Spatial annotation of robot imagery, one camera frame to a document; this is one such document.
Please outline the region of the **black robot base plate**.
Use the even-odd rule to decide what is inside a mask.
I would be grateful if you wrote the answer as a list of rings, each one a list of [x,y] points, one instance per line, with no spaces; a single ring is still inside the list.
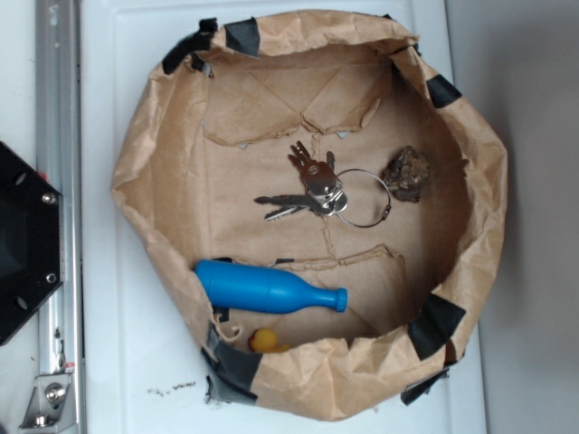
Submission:
[[[1,145],[1,344],[62,284],[61,194]]]

